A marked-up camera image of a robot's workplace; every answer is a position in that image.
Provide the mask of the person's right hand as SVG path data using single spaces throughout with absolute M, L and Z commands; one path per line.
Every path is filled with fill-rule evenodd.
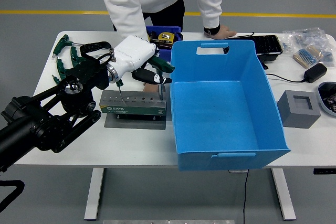
M 146 83 L 143 88 L 143 92 L 158 93 L 161 88 L 160 84 L 148 84 Z

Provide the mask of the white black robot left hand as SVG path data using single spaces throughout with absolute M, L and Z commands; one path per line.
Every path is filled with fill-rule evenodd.
M 109 81 L 118 82 L 125 73 L 130 72 L 133 79 L 148 84 L 171 83 L 171 78 L 145 68 L 150 64 L 165 73 L 172 73 L 175 70 L 174 66 L 158 57 L 158 53 L 155 44 L 137 36 L 128 36 L 114 48 L 112 60 L 107 64 Z

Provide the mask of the person's left hand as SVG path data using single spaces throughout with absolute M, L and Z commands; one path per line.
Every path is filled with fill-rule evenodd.
M 233 30 L 230 30 L 230 28 L 225 26 L 225 25 L 221 25 L 220 30 L 219 30 L 217 35 L 218 35 L 219 39 L 226 39 L 226 38 L 236 36 L 237 32 L 233 31 Z

